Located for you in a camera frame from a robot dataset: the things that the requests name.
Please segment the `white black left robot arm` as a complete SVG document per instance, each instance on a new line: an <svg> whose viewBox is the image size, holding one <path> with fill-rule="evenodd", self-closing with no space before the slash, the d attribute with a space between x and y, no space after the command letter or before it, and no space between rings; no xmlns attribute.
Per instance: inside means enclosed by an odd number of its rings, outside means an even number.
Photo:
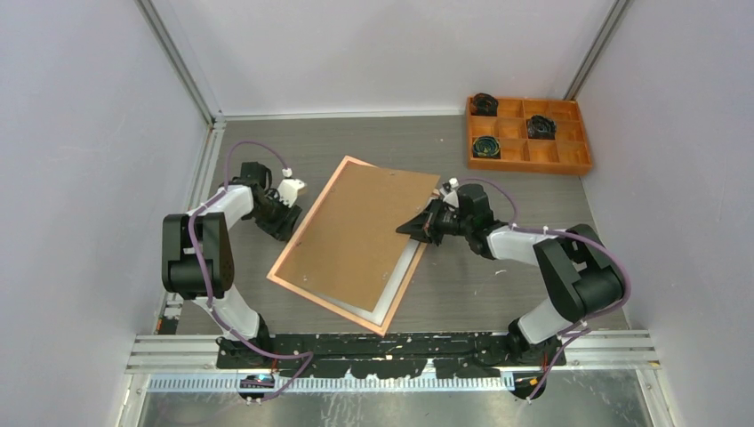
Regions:
<svg viewBox="0 0 754 427"><path fill-rule="evenodd" d="M238 348L252 368L270 362L273 346L263 317L235 285L229 233L238 222L252 221L277 241L291 239L302 212L297 200L307 185L289 167L282 174L274 185L269 168L245 162L210 199L186 213L166 215L162 226L165 290L199 306L221 329L221 348Z"/></svg>

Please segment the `brown backing board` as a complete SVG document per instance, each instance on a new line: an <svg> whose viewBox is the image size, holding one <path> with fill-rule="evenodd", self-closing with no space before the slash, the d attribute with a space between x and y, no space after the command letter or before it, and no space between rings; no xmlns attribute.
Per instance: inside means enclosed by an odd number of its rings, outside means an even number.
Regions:
<svg viewBox="0 0 754 427"><path fill-rule="evenodd" d="M346 162L274 277L372 310L408 244L396 227L424 209L438 181L436 174Z"/></svg>

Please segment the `mountain landscape photo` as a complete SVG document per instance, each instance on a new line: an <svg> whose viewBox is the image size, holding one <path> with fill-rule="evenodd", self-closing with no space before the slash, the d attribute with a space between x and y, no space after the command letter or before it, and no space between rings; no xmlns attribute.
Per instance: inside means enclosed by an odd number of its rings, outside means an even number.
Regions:
<svg viewBox="0 0 754 427"><path fill-rule="evenodd" d="M349 314L355 315L358 318L368 321L369 323L383 326L386 322L385 318L388 316L390 307L394 302L397 301L397 294L400 287L402 286L402 283L409 276L408 271L410 265L419 252L420 248L422 248L422 244L420 244L419 242L411 239L408 241L408 244L406 245L401 257L399 258L398 263L389 278L389 281L382 291L380 299L372 310L358 308L354 305L348 304L330 296L326 296L322 293L314 293L314 295L334 304L341 309L344 309Z"/></svg>

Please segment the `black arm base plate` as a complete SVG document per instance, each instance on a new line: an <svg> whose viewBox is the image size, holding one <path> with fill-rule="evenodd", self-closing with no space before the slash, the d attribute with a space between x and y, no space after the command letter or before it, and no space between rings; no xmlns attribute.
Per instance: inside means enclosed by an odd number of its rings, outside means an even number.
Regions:
<svg viewBox="0 0 754 427"><path fill-rule="evenodd" d="M239 341L218 337L220 369L268 369L283 377L340 379L416 378L431 368L439 379L487 378L504 367L542 371L561 346L556 338L524 349L492 332L277 334L261 355Z"/></svg>

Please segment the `pink wooden picture frame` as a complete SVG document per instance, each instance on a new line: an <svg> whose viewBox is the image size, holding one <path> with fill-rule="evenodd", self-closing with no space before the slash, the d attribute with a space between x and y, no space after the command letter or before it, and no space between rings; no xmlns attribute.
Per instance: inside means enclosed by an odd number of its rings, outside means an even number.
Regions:
<svg viewBox="0 0 754 427"><path fill-rule="evenodd" d="M426 246L397 233L437 194L439 177L345 156L267 278L385 335Z"/></svg>

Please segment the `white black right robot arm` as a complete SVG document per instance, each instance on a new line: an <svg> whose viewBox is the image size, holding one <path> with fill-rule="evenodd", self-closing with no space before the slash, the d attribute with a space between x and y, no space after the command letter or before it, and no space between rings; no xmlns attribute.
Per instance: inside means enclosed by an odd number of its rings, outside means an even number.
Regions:
<svg viewBox="0 0 754 427"><path fill-rule="evenodd" d="M512 261L539 269L546 299L508 326L503 349L509 360L530 365L551 361L549 348L565 332L608 311L629 295L623 267L586 224L566 230L523 228L516 215L495 217L486 180L450 180L398 234L438 246L446 236L462 237L488 260Z"/></svg>

